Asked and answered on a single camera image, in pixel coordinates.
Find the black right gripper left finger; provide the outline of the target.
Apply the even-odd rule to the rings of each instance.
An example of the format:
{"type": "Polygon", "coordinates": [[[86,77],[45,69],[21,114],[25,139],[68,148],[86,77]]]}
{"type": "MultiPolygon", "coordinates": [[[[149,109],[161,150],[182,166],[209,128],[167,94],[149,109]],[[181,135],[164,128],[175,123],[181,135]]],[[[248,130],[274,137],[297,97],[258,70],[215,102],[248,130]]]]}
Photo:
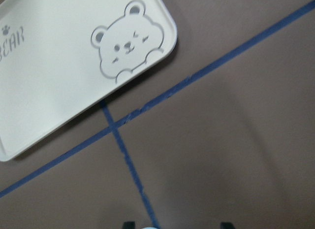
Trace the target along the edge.
{"type": "Polygon", "coordinates": [[[135,221],[124,222],[123,229],[135,229],[135,221]]]}

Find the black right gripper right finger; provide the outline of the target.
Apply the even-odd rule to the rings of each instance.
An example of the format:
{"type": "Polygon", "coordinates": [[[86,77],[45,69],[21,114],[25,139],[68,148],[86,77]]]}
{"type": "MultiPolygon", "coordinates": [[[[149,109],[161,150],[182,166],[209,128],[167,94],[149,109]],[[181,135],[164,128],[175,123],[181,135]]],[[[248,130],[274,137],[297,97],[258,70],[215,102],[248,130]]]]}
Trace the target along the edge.
{"type": "Polygon", "coordinates": [[[231,222],[221,222],[220,229],[233,229],[233,224],[231,222]]]}

